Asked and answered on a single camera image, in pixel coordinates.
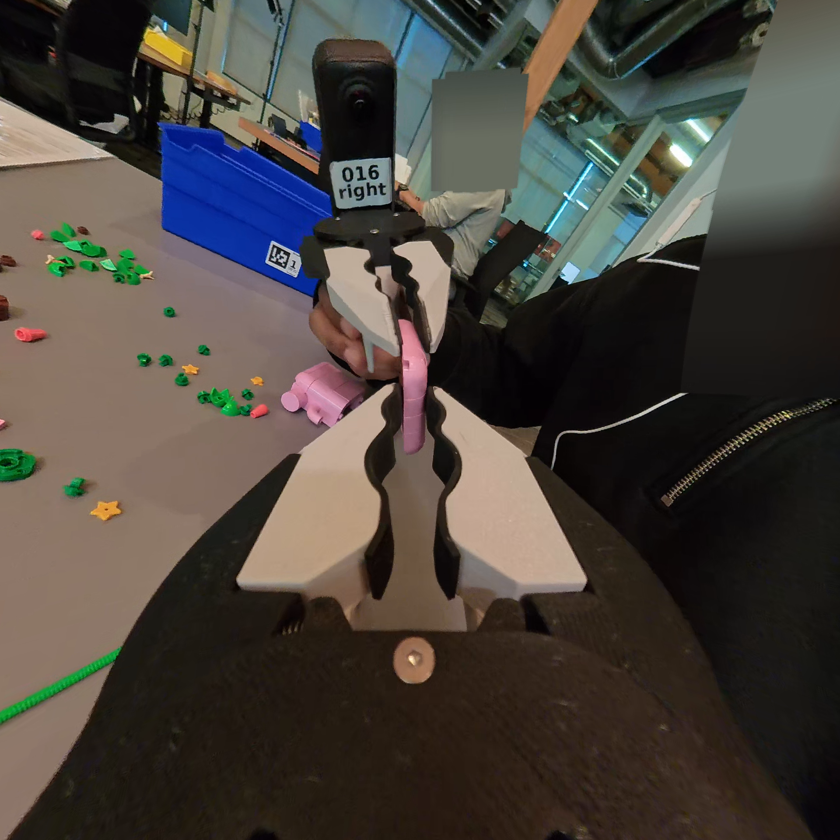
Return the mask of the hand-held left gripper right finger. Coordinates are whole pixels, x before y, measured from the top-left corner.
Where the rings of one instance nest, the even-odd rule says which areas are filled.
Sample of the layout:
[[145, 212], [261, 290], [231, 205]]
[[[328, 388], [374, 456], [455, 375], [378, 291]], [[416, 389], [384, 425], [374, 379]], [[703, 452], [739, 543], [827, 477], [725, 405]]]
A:
[[587, 578], [527, 457], [442, 388], [427, 394], [434, 568], [448, 599], [582, 592]]

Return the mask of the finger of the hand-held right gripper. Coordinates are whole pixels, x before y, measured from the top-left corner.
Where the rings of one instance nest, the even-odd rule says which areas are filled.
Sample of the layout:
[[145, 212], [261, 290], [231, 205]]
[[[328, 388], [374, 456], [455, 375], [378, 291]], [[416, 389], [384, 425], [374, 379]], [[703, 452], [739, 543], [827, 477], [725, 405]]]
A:
[[401, 355], [392, 268], [373, 266], [368, 250], [350, 246], [327, 248], [327, 288], [333, 307], [361, 335], [367, 370], [375, 370], [375, 348]]
[[434, 354], [445, 331], [450, 268], [427, 239], [398, 245], [396, 268], [418, 338], [426, 354]]

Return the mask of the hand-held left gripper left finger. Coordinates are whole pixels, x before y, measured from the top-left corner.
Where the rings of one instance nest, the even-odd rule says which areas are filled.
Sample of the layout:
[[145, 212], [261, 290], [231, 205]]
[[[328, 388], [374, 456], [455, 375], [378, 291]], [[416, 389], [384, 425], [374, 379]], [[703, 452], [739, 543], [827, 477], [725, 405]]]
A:
[[237, 584], [305, 600], [381, 600], [394, 535], [384, 479], [395, 466], [401, 388], [386, 385], [305, 447]]

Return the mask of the pink brick block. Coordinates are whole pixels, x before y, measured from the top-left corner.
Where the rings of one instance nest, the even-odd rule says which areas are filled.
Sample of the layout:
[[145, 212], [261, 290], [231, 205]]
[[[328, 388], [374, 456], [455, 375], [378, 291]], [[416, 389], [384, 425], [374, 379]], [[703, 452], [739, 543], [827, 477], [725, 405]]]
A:
[[398, 320], [401, 340], [402, 439], [405, 454], [414, 455], [425, 443], [425, 402], [427, 395], [427, 355], [413, 324]]

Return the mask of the person's right hand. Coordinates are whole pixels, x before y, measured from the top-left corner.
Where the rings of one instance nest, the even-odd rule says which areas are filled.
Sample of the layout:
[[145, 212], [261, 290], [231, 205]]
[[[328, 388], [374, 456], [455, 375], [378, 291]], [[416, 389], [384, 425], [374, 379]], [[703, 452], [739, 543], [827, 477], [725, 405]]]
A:
[[391, 382], [400, 378], [402, 359], [377, 347], [373, 348], [374, 367], [369, 369], [360, 331], [335, 310], [323, 281], [316, 289], [309, 313], [309, 327], [336, 364], [361, 379]]

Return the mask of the wooden top office desk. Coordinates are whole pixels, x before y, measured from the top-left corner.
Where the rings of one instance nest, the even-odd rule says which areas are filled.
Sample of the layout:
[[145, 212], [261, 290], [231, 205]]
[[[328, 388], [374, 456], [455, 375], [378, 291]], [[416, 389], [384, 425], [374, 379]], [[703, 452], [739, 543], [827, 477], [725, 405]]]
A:
[[141, 110], [143, 117], [143, 138], [147, 144], [158, 139], [158, 123], [163, 110], [163, 78], [169, 75], [178, 79], [185, 87], [185, 94], [196, 96], [201, 101], [198, 127], [209, 130], [214, 107], [238, 112], [243, 105], [249, 105], [246, 99], [223, 78], [216, 79], [210, 73], [200, 73], [176, 64], [158, 50], [142, 43], [138, 52], [138, 61], [148, 68], [145, 103]]
[[314, 175], [319, 173], [319, 157], [308, 150], [304, 150], [296, 143], [277, 136], [268, 131], [265, 126], [245, 117], [238, 118], [238, 127], [253, 137], [257, 144], [263, 144], [271, 148]]

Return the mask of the black office chair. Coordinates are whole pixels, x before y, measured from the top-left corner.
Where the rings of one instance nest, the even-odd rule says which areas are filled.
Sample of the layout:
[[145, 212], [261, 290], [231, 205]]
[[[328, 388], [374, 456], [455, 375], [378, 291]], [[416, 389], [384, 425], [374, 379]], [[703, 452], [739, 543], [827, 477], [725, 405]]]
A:
[[61, 103], [85, 140], [130, 143], [139, 130], [133, 69], [153, 2], [73, 1], [60, 18]]
[[477, 262], [471, 276], [465, 305], [480, 320], [491, 293], [510, 273], [539, 250], [548, 236], [520, 220]]

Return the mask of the pink brick animal body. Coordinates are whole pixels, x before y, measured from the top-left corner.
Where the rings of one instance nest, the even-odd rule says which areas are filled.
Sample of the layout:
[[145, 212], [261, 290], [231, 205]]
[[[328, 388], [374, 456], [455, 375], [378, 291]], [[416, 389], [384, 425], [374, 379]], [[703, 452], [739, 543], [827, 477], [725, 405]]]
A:
[[315, 425], [333, 427], [364, 401], [365, 383], [328, 362], [299, 372], [280, 403], [290, 413], [304, 412]]

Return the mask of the blue plastic bin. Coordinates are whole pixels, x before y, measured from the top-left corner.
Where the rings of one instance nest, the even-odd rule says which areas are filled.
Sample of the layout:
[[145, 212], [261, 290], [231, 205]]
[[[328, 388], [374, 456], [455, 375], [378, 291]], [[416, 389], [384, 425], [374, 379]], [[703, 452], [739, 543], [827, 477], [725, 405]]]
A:
[[165, 231], [311, 296], [303, 239], [332, 214], [326, 193], [221, 132], [164, 122], [161, 225]]

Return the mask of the yellow plastic bin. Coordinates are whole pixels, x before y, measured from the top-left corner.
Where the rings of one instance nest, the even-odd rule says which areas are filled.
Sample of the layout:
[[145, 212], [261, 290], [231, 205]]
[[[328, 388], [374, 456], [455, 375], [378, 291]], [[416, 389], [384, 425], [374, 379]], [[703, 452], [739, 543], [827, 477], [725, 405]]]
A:
[[143, 43], [153, 52], [184, 70], [188, 70], [192, 64], [192, 51], [176, 43], [158, 29], [147, 28], [143, 36]]

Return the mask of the person's black jacket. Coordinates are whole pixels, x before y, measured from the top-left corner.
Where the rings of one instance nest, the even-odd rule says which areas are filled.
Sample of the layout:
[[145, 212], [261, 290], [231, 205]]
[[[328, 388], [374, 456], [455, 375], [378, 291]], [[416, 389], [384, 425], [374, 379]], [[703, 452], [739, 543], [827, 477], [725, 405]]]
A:
[[690, 395], [706, 236], [565, 288], [574, 348], [534, 454], [665, 584], [815, 838], [838, 838], [838, 398]]

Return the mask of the scattered small green clips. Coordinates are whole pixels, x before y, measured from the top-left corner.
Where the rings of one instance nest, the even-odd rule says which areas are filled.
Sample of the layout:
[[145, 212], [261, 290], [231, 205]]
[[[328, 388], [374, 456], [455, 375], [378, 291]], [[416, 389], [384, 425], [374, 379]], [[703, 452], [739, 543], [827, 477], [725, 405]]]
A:
[[[64, 313], [56, 337], [60, 441], [70, 459], [62, 493], [126, 504], [131, 491], [192, 507], [208, 487], [227, 487], [249, 462], [253, 422], [224, 419], [208, 393], [235, 400], [255, 367], [250, 323], [214, 308], [128, 302]], [[182, 367], [193, 364], [197, 375]]]

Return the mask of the pile of green leaf pieces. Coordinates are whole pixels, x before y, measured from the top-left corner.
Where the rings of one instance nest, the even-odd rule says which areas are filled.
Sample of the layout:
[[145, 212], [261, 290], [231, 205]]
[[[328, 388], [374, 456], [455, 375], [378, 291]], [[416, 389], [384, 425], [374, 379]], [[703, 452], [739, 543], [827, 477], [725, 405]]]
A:
[[143, 266], [131, 249], [107, 250], [103, 245], [92, 241], [89, 236], [78, 236], [76, 228], [68, 224], [62, 224], [45, 234], [44, 241], [47, 240], [62, 248], [61, 252], [52, 255], [60, 257], [61, 262], [51, 266], [45, 265], [48, 272], [56, 277], [64, 277], [67, 273], [77, 270], [90, 274], [103, 272], [114, 283], [124, 286], [137, 287], [144, 282], [153, 281], [142, 280], [139, 277], [139, 272], [152, 269]]

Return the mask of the green flexible rod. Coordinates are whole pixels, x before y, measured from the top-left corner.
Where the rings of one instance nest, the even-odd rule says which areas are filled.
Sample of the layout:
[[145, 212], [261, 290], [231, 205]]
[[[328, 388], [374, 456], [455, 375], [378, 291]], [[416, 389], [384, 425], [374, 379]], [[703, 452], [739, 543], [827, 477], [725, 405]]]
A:
[[56, 682], [46, 686], [45, 688], [39, 689], [26, 698], [1, 709], [1, 725], [3, 726], [11, 720], [25, 714], [27, 711], [36, 708], [37, 706], [47, 702], [47, 700], [56, 697], [69, 688], [81, 683], [91, 676], [94, 676], [99, 671], [111, 666], [122, 652], [122, 649], [122, 647], [117, 647], [108, 654], [99, 657], [88, 665], [85, 665], [71, 674], [58, 679]]

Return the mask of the paper instruction sheet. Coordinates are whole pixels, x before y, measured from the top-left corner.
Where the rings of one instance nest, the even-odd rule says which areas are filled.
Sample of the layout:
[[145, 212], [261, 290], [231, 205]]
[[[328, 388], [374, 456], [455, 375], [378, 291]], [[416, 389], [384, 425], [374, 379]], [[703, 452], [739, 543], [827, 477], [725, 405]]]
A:
[[13, 103], [1, 100], [1, 170], [100, 161], [112, 155]]

